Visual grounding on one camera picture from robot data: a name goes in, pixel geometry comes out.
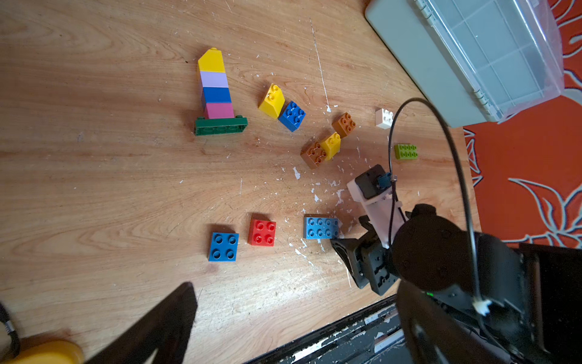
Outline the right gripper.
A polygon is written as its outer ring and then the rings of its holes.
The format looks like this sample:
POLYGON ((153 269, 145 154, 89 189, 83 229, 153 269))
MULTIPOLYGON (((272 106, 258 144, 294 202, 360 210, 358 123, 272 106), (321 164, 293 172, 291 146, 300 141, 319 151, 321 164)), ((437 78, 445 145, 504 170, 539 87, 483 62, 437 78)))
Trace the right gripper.
POLYGON ((391 252, 384 248, 377 232, 364 215, 359 222, 367 232, 360 238, 331 239, 331 246, 345 263, 358 288, 367 285, 383 296, 399 279, 391 252))

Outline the light blue long lego brick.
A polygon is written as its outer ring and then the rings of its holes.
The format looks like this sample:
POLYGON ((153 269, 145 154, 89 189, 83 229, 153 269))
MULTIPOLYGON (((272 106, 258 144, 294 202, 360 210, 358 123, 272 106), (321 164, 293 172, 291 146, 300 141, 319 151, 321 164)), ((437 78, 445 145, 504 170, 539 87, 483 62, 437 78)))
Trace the light blue long lego brick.
POLYGON ((335 239, 340 235, 336 218, 305 217, 304 238, 307 240, 335 239))

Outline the teal blue lego brick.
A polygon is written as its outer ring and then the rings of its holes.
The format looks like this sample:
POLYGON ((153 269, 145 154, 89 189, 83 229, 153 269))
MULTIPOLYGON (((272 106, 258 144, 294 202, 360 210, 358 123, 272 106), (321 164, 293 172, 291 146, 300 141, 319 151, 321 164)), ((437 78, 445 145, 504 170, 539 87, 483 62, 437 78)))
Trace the teal blue lego brick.
POLYGON ((235 262, 239 243, 238 234, 214 232, 209 250, 210 262, 235 262))

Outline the red lego brick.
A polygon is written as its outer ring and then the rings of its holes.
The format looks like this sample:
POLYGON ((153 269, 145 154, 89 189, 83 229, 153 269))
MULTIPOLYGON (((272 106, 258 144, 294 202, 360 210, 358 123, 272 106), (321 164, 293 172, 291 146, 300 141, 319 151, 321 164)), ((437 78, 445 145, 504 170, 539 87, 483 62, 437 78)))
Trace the red lego brick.
POLYGON ((252 219, 248 243, 253 246, 273 247, 276 239, 277 224, 274 221, 252 219))

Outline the dark green lego plate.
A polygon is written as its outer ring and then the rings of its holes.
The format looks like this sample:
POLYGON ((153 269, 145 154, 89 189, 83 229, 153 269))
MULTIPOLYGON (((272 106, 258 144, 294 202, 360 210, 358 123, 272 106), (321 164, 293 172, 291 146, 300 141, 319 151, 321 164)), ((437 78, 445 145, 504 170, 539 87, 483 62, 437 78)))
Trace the dark green lego plate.
POLYGON ((198 118, 194 124, 196 136, 224 135, 242 133, 248 126, 247 118, 237 115, 234 118, 198 118))

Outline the pink lego brick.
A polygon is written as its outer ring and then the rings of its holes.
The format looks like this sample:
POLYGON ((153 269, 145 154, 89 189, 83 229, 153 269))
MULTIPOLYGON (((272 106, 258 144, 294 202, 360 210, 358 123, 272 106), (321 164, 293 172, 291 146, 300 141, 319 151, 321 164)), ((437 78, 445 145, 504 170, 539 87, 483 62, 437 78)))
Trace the pink lego brick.
POLYGON ((207 119, 234 118, 232 103, 206 103, 205 117, 207 119))

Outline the blue square lego brick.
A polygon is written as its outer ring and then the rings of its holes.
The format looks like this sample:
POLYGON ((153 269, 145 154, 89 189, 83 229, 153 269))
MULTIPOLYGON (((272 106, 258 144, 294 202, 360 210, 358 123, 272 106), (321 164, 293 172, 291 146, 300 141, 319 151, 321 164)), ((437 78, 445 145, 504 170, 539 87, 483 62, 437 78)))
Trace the blue square lego brick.
POLYGON ((203 87, 202 103, 232 103, 230 89, 227 87, 203 87))

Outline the lilac lego brick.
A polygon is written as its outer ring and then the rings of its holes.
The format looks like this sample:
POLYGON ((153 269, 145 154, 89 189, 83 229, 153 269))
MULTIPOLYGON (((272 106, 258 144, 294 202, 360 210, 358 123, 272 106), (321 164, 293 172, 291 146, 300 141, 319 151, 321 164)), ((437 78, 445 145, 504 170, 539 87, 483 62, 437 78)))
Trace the lilac lego brick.
POLYGON ((227 74, 222 72, 200 71, 203 88, 228 88, 227 74))

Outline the yellow sloped lego brick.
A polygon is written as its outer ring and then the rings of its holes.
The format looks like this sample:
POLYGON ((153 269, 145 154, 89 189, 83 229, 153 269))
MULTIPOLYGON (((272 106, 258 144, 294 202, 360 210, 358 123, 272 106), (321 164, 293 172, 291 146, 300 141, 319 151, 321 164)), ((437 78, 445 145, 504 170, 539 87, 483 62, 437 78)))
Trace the yellow sloped lego brick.
POLYGON ((213 47, 207 50, 199 59, 198 67, 201 72, 225 73, 222 52, 213 47))

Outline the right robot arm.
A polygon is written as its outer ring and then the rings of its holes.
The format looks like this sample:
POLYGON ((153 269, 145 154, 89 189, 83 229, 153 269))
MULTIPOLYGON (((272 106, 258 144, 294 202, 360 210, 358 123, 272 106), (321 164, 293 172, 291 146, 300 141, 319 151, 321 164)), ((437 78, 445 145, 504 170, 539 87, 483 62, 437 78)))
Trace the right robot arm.
POLYGON ((384 294, 397 280, 410 283, 519 362, 581 361, 580 250, 512 248, 427 204, 406 217, 388 247, 367 216, 360 238, 332 240, 359 287, 384 294))

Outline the lime green lego brick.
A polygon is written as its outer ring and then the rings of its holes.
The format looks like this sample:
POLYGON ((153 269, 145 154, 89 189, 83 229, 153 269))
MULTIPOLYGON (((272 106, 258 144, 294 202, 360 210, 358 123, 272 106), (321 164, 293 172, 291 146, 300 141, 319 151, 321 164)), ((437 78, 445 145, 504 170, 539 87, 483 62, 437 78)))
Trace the lime green lego brick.
POLYGON ((418 158, 418 148, 413 144, 399 143, 394 147, 397 160, 415 160, 418 158))

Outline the yellow lego brick near brown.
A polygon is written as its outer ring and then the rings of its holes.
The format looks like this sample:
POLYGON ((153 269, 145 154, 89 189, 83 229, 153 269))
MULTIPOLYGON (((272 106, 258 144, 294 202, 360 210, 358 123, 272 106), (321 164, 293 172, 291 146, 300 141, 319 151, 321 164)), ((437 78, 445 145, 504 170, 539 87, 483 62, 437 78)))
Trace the yellow lego brick near brown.
POLYGON ((325 161, 329 161, 336 156, 340 151, 341 146, 341 136, 335 132, 328 138, 320 142, 321 148, 325 151, 325 161))

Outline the white lego brick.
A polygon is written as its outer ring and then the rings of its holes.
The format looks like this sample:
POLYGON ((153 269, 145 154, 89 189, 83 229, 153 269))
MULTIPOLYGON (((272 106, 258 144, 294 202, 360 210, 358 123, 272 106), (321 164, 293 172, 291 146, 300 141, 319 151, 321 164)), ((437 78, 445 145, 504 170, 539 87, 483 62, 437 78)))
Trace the white lego brick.
POLYGON ((375 112, 375 124, 383 130, 391 129, 393 125, 394 113, 388 109, 378 109, 375 112))

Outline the yellow tape measure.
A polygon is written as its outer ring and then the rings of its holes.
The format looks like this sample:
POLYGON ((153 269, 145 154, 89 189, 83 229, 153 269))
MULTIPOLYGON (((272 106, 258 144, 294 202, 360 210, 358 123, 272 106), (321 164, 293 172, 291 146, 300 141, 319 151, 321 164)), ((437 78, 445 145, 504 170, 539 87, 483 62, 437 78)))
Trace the yellow tape measure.
POLYGON ((69 341, 51 341, 20 353, 8 363, 19 364, 81 364, 85 356, 82 349, 69 341))

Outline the grey lidded storage box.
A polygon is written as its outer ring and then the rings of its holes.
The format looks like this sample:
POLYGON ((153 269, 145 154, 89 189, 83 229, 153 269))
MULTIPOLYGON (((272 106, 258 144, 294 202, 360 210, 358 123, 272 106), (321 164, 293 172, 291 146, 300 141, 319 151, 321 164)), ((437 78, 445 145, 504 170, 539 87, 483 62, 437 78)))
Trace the grey lidded storage box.
POLYGON ((372 1, 365 17, 451 127, 501 123, 565 89, 546 1, 372 1))

